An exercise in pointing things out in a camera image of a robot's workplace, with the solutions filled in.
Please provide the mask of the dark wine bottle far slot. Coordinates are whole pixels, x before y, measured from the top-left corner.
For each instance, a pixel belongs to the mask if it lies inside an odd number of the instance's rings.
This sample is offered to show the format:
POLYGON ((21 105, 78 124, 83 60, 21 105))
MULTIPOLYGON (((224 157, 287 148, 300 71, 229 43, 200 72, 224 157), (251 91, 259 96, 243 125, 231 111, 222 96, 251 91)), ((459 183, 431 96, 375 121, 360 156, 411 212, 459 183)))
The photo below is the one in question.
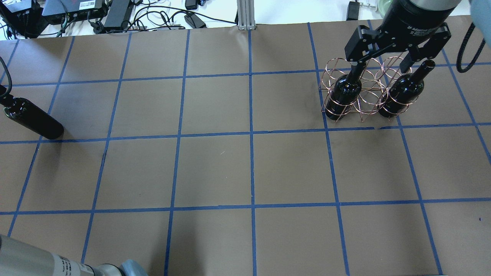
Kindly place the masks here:
POLYGON ((339 77, 326 103, 326 117, 331 120, 342 119, 350 111, 351 105, 358 98, 361 89, 361 80, 359 82, 349 82, 348 74, 339 77))

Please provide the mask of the dark wine bottle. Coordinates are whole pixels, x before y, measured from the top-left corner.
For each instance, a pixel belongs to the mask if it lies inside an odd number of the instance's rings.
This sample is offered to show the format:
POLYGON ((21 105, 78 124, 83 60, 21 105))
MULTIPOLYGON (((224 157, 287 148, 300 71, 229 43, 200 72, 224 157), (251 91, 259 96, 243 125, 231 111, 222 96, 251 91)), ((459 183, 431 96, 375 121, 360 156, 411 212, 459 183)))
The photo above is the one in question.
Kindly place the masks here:
POLYGON ((28 99, 9 95, 1 99, 1 105, 10 120, 46 139, 54 140, 64 133, 61 123, 28 99))
POLYGON ((382 99, 378 114, 393 118, 405 112, 409 105, 423 92, 424 78, 435 68, 435 61, 424 61, 414 73, 400 76, 382 99))

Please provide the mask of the aluminium frame post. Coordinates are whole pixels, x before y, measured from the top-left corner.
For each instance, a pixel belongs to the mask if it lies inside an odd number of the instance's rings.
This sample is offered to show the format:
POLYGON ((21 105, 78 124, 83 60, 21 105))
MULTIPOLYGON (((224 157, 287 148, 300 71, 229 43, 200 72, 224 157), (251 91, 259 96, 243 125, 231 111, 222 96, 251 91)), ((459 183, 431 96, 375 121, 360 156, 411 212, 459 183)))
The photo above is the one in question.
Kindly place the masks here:
POLYGON ((255 30, 254 0, 237 0, 237 27, 239 30, 255 30))

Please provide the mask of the black power adapter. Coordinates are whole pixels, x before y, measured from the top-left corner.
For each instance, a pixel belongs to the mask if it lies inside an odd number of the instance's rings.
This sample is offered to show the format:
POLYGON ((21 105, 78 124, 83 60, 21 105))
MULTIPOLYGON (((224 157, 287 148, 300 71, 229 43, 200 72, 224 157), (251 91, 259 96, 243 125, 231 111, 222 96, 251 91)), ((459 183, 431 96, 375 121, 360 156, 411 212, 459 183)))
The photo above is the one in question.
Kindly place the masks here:
POLYGON ((349 1, 346 12, 346 21, 358 20, 360 7, 361 4, 358 0, 349 1))

